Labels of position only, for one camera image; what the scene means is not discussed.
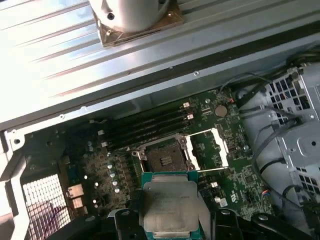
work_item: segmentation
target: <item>metal side panel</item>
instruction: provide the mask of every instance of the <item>metal side panel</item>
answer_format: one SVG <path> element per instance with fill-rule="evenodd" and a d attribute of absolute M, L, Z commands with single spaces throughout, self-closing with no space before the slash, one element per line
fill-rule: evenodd
<path fill-rule="evenodd" d="M 320 19 L 318 0 L 178 2 L 184 25 L 111 48 L 86 0 L 1 2 L 0 123 Z"/>

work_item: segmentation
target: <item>integrated circuit chip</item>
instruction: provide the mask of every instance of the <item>integrated circuit chip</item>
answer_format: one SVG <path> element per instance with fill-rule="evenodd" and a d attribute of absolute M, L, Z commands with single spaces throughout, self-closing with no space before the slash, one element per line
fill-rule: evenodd
<path fill-rule="evenodd" d="M 244 179 L 246 184 L 251 184 L 254 181 L 254 178 L 252 176 L 246 176 Z"/>
<path fill-rule="evenodd" d="M 145 153 L 152 172 L 187 170 L 184 154 L 177 141 L 147 148 Z"/>

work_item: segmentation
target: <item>cable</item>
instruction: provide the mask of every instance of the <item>cable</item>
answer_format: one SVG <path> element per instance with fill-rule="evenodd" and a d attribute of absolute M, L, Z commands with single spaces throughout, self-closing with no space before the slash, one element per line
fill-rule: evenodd
<path fill-rule="evenodd" d="M 289 191 L 290 191 L 291 189 L 295 189 L 295 190 L 296 190 L 296 189 L 299 189 L 299 190 L 301 190 L 301 191 L 304 191 L 304 192 L 309 196 L 309 198 L 311 199 L 311 201 L 313 201 L 314 203 L 317 202 L 316 199 L 315 199 L 315 197 L 312 195 L 311 192 L 309 192 L 308 190 L 304 189 L 302 186 L 295 185 L 295 184 L 289 185 L 289 186 L 287 186 L 287 187 L 283 190 L 282 196 L 283 196 L 285 199 L 287 199 L 287 195 L 288 195 L 288 193 L 289 193 Z M 284 208 L 285 208 L 285 201 L 283 201 L 283 199 L 282 199 L 282 209 L 284 209 Z"/>
<path fill-rule="evenodd" d="M 304 63 L 318 63 L 320 62 L 320 45 L 313 46 L 311 49 L 308 49 L 302 53 L 295 54 L 291 57 L 288 57 L 285 65 L 277 68 L 275 71 L 272 71 L 269 74 L 263 76 L 264 79 L 268 79 L 274 81 L 283 75 L 288 74 L 287 69 L 292 67 L 300 67 Z M 259 91 L 261 91 L 265 87 L 265 81 L 258 82 L 253 89 L 246 94 L 243 98 L 237 101 L 238 108 L 244 106 L 247 102 L 249 102 Z"/>
<path fill-rule="evenodd" d="M 254 140 L 253 140 L 253 145 L 254 145 L 254 146 L 256 145 L 256 142 L 257 142 L 257 140 L 258 140 L 258 138 L 259 138 L 259 135 L 260 135 L 264 130 L 267 130 L 268 128 L 271 128 L 272 126 L 273 126 L 272 124 L 269 124 L 269 125 L 264 126 L 263 128 L 261 128 L 261 129 L 257 132 L 257 134 L 255 135 L 255 138 L 254 138 Z"/>
<path fill-rule="evenodd" d="M 283 158 L 279 158 L 279 159 L 276 159 L 276 160 L 272 160 L 272 161 L 266 163 L 266 164 L 260 169 L 260 174 L 262 174 L 262 173 L 267 169 L 267 167 L 269 167 L 269 166 L 272 165 L 272 164 L 276 164 L 276 163 L 286 164 L 286 161 L 285 161 Z"/>
<path fill-rule="evenodd" d="M 248 75 L 249 75 L 249 76 L 256 77 L 256 78 L 258 78 L 258 79 L 260 79 L 260 80 L 263 80 L 263 81 L 265 81 L 265 82 L 267 82 L 267 83 L 272 83 L 272 82 L 273 82 L 272 80 L 267 79 L 267 78 L 265 78 L 264 76 L 259 76 L 259 75 L 255 74 L 255 73 L 253 73 L 253 72 L 244 72 L 244 73 L 242 73 L 242 74 L 240 74 L 240 75 L 237 75 L 237 76 L 235 76 L 235 77 L 230 78 L 229 80 L 227 80 L 227 81 L 220 87 L 219 94 L 223 91 L 223 89 L 224 89 L 228 84 L 232 83 L 232 82 L 235 81 L 235 80 L 238 80 L 238 79 L 241 78 L 241 77 L 245 77 L 245 76 L 248 76 Z"/>
<path fill-rule="evenodd" d="M 73 211 L 72 208 L 69 207 L 69 206 L 64 206 L 63 208 L 59 209 L 59 210 L 52 216 L 52 218 L 50 219 L 50 221 L 49 221 L 48 224 L 46 225 L 45 230 L 44 230 L 44 234 L 43 234 L 43 240 L 46 239 L 46 234 L 47 234 L 47 231 L 48 231 L 49 226 L 51 225 L 52 221 L 56 218 L 56 216 L 57 216 L 62 210 L 66 209 L 66 208 L 68 208 L 68 209 L 70 209 L 71 211 Z"/>
<path fill-rule="evenodd" d="M 252 159 L 251 159 L 251 165 L 252 165 L 252 169 L 253 172 L 256 174 L 256 176 L 263 182 L 263 184 L 265 186 L 267 186 L 271 191 L 273 191 L 278 197 L 280 197 L 281 199 L 290 202 L 291 204 L 293 204 L 294 206 L 296 206 L 297 208 L 301 208 L 299 205 L 295 204 L 293 201 L 291 201 L 290 199 L 282 196 L 282 194 L 280 194 L 279 192 L 277 192 L 273 187 L 271 187 L 269 185 L 269 183 L 262 177 L 262 175 L 260 174 L 260 170 L 258 167 L 258 163 L 257 163 L 257 159 L 260 156 L 260 154 L 262 153 L 262 151 L 269 145 L 269 143 L 275 139 L 276 137 L 286 133 L 290 128 L 292 128 L 293 126 L 296 125 L 296 121 L 295 120 L 290 120 L 288 121 L 288 123 L 286 125 L 281 126 L 280 128 L 276 129 L 272 134 L 269 135 L 269 137 L 267 137 L 263 143 L 259 146 L 259 148 L 257 149 L 257 151 L 255 152 L 255 154 L 253 155 Z"/>
<path fill-rule="evenodd" d="M 286 112 L 286 111 L 284 111 L 284 110 L 277 109 L 277 108 L 275 108 L 275 107 L 267 106 L 267 105 L 260 105 L 260 106 L 255 106 L 255 107 L 252 107 L 252 108 L 240 110 L 240 113 L 242 113 L 242 114 L 247 114 L 247 113 L 251 113 L 251 112 L 255 112 L 255 111 L 259 111 L 259 110 L 264 110 L 264 109 L 274 111 L 274 112 L 276 112 L 277 114 L 280 114 L 280 115 L 282 115 L 282 116 L 284 116 L 284 117 L 287 117 L 287 118 L 289 118 L 289 119 L 292 119 L 292 118 L 296 118 L 296 117 L 297 117 L 297 116 L 294 115 L 293 113 Z"/>

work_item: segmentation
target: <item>mesh grille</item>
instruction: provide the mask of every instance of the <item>mesh grille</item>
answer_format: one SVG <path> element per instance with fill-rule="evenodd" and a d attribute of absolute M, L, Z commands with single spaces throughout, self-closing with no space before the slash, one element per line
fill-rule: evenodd
<path fill-rule="evenodd" d="M 307 175 L 306 174 L 307 170 L 305 168 L 297 167 L 296 169 L 299 171 L 298 175 L 299 175 L 299 179 L 301 181 L 302 187 L 311 193 L 320 195 L 319 183 L 317 179 Z"/>
<path fill-rule="evenodd" d="M 71 221 L 57 174 L 25 184 L 23 191 L 30 218 L 27 240 L 43 240 Z"/>
<path fill-rule="evenodd" d="M 302 81 L 294 81 L 290 76 L 270 83 L 269 97 L 273 107 L 290 113 L 309 109 L 309 100 L 302 84 Z M 288 121 L 287 117 L 276 115 L 281 125 Z"/>

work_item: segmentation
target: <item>motherboard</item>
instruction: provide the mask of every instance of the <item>motherboard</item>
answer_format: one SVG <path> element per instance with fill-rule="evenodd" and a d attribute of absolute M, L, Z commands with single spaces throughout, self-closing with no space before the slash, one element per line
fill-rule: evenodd
<path fill-rule="evenodd" d="M 143 172 L 198 172 L 208 207 L 246 220 L 272 211 L 252 171 L 252 150 L 226 89 L 213 89 L 120 119 L 92 119 L 69 132 L 68 178 L 82 184 L 88 212 L 128 206 Z"/>

